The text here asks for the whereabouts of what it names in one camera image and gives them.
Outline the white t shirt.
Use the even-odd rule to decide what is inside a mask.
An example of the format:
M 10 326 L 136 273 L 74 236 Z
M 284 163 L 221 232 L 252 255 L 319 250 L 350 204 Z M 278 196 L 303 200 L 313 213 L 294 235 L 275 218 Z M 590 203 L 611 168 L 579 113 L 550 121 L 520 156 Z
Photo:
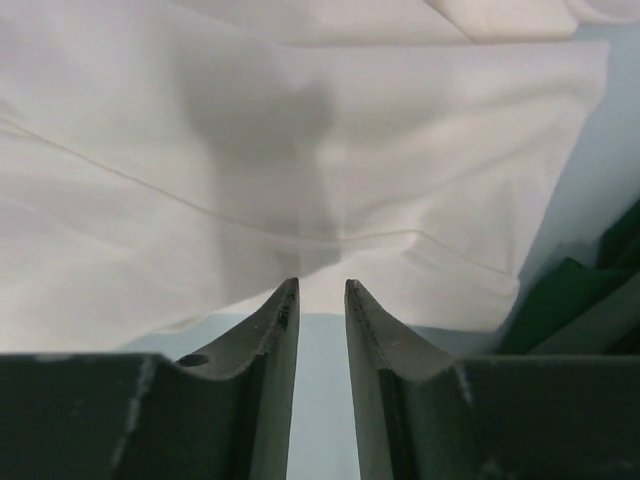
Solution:
M 1 348 L 95 351 L 362 281 L 491 332 L 635 1 L 5 1 Z

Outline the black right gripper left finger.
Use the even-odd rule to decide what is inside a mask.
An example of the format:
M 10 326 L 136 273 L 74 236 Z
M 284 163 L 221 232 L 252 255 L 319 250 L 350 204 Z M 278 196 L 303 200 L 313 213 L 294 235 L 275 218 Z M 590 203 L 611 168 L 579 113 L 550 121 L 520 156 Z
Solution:
M 282 479 L 299 283 L 177 361 L 154 353 L 1 359 L 5 479 Z

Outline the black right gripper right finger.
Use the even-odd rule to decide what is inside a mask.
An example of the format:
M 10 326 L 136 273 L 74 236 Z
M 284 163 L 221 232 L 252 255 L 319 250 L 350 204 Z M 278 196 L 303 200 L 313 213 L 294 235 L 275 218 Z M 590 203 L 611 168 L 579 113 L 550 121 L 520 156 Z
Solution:
M 635 479 L 637 356 L 456 358 L 358 281 L 345 318 L 364 479 Z

